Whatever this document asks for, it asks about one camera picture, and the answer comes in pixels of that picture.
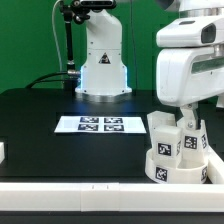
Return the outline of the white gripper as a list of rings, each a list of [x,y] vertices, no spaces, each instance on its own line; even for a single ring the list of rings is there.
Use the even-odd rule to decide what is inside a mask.
[[[224,66],[192,70],[194,63],[208,63],[213,58],[213,47],[164,49],[158,55],[158,99],[164,105],[180,107],[188,130],[198,129],[198,104],[194,102],[224,94]],[[216,107],[224,108],[224,96],[218,96]]]

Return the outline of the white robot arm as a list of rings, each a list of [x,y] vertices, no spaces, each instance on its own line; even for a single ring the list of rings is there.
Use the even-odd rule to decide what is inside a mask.
[[[156,62],[159,101],[179,107],[185,128],[198,128],[197,102],[224,94],[224,0],[155,0],[179,18],[160,29]],[[122,28],[106,8],[113,0],[81,0],[90,11],[87,59],[81,67],[82,95],[112,98],[128,90],[121,59]]]

